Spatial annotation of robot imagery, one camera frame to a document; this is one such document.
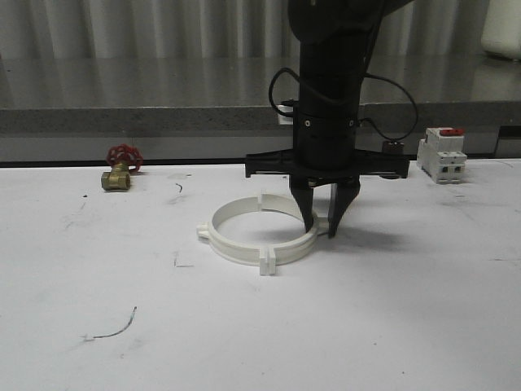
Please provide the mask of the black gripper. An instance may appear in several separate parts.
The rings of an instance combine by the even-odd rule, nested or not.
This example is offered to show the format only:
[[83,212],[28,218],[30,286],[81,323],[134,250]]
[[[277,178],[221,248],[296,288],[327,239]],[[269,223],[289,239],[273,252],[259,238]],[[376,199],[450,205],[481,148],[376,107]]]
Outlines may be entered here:
[[349,205],[360,191],[359,177],[407,178],[409,161],[400,155],[355,148],[357,119],[353,116],[325,118],[295,108],[292,148],[249,154],[245,176],[285,174],[297,203],[305,231],[313,226],[313,188],[331,184],[328,237],[336,235]]

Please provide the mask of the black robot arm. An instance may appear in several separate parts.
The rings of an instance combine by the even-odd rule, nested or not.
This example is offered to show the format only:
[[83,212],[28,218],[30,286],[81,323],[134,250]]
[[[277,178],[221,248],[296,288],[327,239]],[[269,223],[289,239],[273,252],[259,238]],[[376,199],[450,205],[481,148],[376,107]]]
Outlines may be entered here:
[[360,125],[361,85],[384,16],[403,1],[290,1],[289,25],[300,41],[300,70],[281,68],[299,85],[291,102],[292,147],[251,154],[245,174],[287,174],[304,227],[313,218],[313,190],[331,185],[328,235],[334,237],[348,206],[360,191],[362,175],[404,178],[409,161],[401,153],[355,148]]

